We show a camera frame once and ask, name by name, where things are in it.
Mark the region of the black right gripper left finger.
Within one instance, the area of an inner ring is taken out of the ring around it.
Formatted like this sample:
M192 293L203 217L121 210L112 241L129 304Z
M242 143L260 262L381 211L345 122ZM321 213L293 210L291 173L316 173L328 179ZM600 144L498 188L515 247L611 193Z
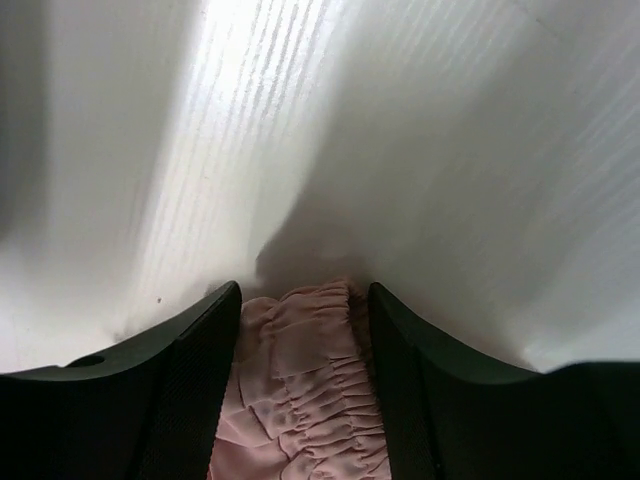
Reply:
M1 378L5 479L203 479L239 331L230 281L66 366Z

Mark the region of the pink trousers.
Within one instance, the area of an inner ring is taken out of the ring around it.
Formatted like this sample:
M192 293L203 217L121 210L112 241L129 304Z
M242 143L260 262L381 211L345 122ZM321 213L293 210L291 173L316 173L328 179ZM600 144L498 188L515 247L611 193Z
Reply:
M208 478L390 478L368 327L344 279L246 302Z

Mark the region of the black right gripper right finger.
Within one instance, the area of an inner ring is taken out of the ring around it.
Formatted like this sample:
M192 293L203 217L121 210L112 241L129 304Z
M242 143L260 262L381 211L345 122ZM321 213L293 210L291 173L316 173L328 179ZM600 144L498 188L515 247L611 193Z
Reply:
M368 290L376 391L396 479L635 479L639 366L536 373Z

